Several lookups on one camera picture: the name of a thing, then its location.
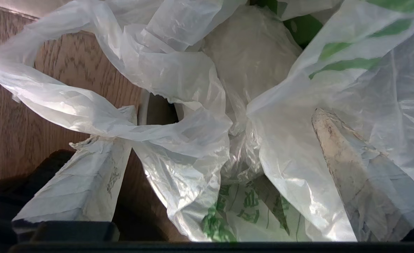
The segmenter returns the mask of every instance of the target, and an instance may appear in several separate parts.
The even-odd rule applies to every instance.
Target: wood grain
[[[0,11],[0,43],[32,22]],[[35,68],[67,85],[92,90],[116,107],[138,106],[140,88],[130,83],[109,62],[94,35],[67,34],[45,42]],[[0,179],[27,174],[58,149],[71,149],[69,142],[88,138],[48,122],[24,104],[16,103],[0,86]]]

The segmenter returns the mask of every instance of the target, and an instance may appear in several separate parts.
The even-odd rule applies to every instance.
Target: wooden surface
[[[29,19],[0,11],[0,43],[20,32]],[[108,61],[92,34],[64,35],[46,42],[37,54],[35,68],[61,82],[92,90],[116,107],[138,107],[141,90]],[[29,174],[52,152],[71,149],[69,142],[88,138],[50,123],[11,99],[0,86],[0,179]],[[185,241],[169,221],[166,208],[153,192],[141,162],[131,153],[118,203],[153,222],[169,241]]]

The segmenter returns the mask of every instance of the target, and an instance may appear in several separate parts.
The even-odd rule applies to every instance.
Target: wooden floor
[[[20,32],[32,20],[0,10],[0,44]],[[35,68],[67,85],[92,90],[116,107],[138,107],[141,90],[109,62],[93,34],[77,33],[46,42],[37,54]],[[29,174],[59,149],[71,149],[87,134],[50,123],[11,99],[0,86],[0,179]],[[169,241],[186,240],[169,221],[166,208],[153,192],[132,152],[124,176],[119,205],[152,221]]]

